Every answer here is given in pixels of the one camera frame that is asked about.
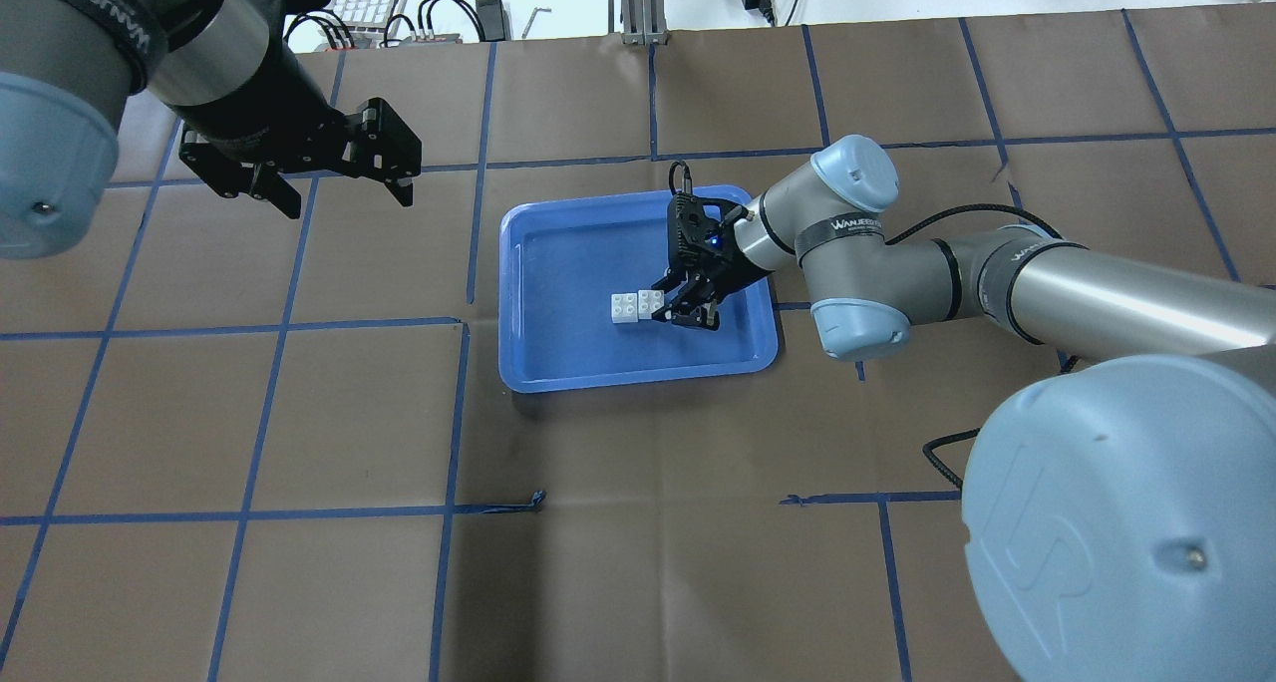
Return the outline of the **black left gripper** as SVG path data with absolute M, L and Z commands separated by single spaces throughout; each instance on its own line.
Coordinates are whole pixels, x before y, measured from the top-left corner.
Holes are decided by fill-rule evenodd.
M 365 178 L 387 186 L 397 206 L 413 206 L 424 146 L 410 124 L 379 97 L 346 116 L 293 54 L 268 54 L 223 100 L 177 107 L 177 158 L 219 195 L 250 195 L 300 218 L 300 192 L 276 163 L 283 172 Z

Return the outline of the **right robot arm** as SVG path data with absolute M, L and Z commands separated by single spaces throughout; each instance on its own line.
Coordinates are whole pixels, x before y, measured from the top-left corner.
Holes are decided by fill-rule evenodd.
M 963 568 L 1025 681 L 1273 678 L 1273 292 L 1100 253 L 1020 206 L 930 238 L 889 232 L 889 151 L 817 149 L 743 201 L 667 169 L 658 322 L 716 330 L 730 298 L 798 269 L 820 352 L 861 365 L 923 327 L 980 322 L 1045 349 L 968 444 Z

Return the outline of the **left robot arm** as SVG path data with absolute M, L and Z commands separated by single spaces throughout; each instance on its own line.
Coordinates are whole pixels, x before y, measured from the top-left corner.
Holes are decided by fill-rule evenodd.
M 285 42 L 330 0 L 1 0 L 3 255 L 57 255 L 91 231 L 133 95 L 182 124 L 177 155 L 214 194 L 302 212 L 293 172 L 382 183 L 413 204 L 424 146 L 387 100 L 343 114 Z

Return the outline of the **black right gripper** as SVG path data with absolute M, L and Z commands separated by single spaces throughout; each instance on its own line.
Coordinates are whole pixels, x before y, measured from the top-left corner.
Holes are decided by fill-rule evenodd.
M 739 246 L 735 224 L 748 218 L 746 206 L 723 197 L 675 192 L 667 209 L 667 272 L 651 287 L 665 292 L 655 313 L 660 323 L 718 331 L 722 299 L 769 277 Z

